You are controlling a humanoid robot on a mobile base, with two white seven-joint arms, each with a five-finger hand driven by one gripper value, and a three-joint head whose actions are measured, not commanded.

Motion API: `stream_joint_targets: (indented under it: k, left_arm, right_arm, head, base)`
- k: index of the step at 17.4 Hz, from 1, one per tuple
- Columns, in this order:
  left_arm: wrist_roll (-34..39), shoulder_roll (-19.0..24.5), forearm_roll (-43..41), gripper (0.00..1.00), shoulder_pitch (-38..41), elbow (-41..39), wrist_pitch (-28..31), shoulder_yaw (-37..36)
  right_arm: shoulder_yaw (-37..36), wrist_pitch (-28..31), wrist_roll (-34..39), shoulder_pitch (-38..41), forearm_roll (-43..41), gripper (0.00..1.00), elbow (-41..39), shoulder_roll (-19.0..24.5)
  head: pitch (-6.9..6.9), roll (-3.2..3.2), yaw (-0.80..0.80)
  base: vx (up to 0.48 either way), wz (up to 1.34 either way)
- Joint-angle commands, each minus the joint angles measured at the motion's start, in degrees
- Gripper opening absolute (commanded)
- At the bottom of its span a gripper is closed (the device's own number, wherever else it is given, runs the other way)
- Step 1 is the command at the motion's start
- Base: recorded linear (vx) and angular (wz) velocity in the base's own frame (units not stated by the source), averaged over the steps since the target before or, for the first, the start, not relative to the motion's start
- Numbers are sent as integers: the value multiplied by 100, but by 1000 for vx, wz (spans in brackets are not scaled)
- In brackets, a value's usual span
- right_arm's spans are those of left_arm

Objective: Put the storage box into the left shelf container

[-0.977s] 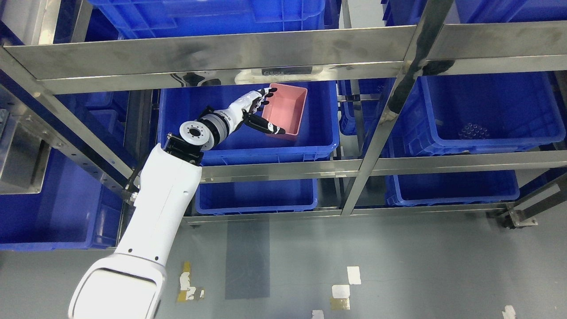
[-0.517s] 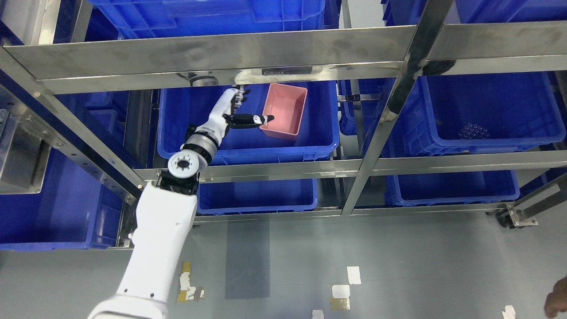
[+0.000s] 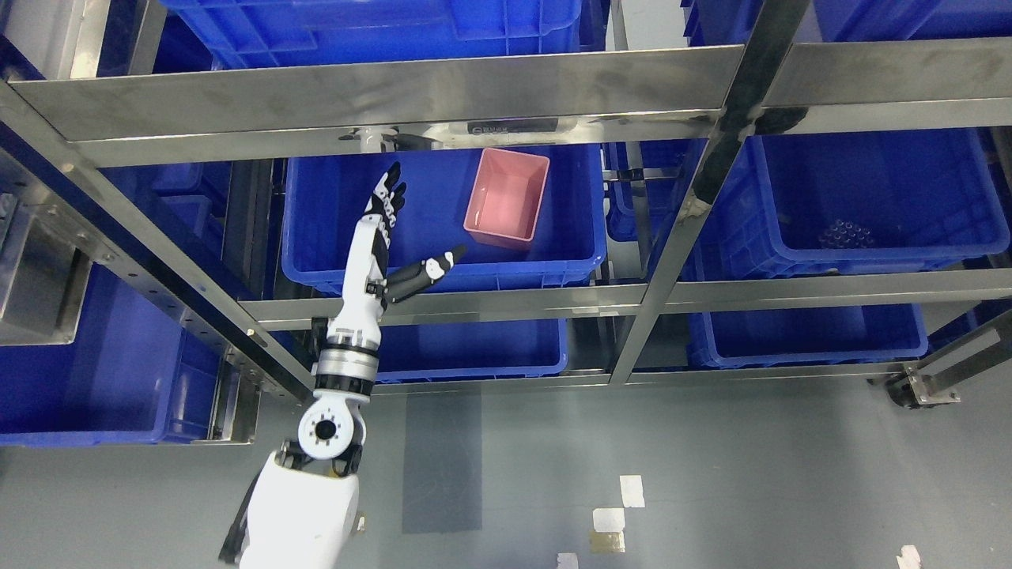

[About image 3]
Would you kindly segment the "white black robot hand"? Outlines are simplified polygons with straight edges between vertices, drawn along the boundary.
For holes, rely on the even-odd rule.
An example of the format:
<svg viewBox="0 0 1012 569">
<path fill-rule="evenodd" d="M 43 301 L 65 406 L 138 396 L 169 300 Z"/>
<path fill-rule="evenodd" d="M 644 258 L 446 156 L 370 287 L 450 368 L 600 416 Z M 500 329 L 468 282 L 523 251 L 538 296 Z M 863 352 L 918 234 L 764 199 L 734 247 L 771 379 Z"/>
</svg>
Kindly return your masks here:
<svg viewBox="0 0 1012 569">
<path fill-rule="evenodd" d="M 380 177 L 355 224 L 341 289 L 342 307 L 327 324 L 325 350 L 377 354 L 380 320 L 390 303 L 402 303 L 441 282 L 467 252 L 459 244 L 389 273 L 390 247 L 407 183 L 395 161 Z"/>
</svg>

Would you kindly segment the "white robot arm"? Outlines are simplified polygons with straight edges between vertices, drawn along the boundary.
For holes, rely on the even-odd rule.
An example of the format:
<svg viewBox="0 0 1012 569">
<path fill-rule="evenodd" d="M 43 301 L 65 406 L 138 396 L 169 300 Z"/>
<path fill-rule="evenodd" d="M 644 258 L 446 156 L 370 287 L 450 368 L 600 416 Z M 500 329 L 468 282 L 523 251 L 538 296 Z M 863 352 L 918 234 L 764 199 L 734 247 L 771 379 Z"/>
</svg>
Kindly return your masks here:
<svg viewBox="0 0 1012 569">
<path fill-rule="evenodd" d="M 329 341 L 315 363 L 313 401 L 296 435 L 271 451 L 218 551 L 239 568 L 335 568 L 357 522 L 380 346 Z"/>
</svg>

